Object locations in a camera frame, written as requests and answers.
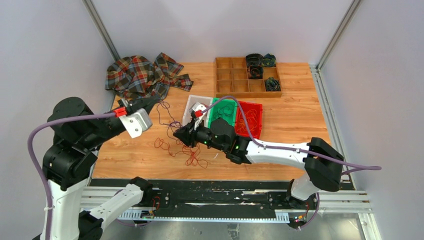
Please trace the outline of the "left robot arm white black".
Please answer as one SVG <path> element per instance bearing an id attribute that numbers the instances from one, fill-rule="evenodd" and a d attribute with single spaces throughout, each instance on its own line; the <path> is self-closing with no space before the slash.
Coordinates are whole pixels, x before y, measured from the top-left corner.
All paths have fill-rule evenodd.
<path id="1" fill-rule="evenodd" d="M 46 194 L 45 220 L 39 240 L 98 240 L 105 229 L 129 208 L 140 205 L 155 212 L 160 199 L 153 186 L 135 177 L 99 206 L 84 210 L 81 200 L 108 140 L 127 132 L 137 138 L 152 121 L 149 113 L 157 96 L 120 100 L 109 112 L 95 114 L 79 97 L 68 97 L 53 109 L 47 122 L 29 135 L 27 148 Z"/>

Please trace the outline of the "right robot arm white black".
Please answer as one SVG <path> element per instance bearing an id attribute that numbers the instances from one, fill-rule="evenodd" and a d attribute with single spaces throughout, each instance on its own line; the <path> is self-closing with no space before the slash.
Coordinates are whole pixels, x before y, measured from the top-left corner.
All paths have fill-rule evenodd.
<path id="1" fill-rule="evenodd" d="M 343 167 L 337 161 L 344 157 L 319 137 L 306 143 L 275 143 L 237 135 L 224 119 L 214 120 L 210 127 L 196 126 L 194 120 L 176 130 L 173 136 L 187 147 L 204 144 L 225 153 L 235 164 L 271 163 L 295 167 L 305 174 L 290 182 L 286 203 L 294 209 L 303 205 L 316 192 L 337 192 Z"/>

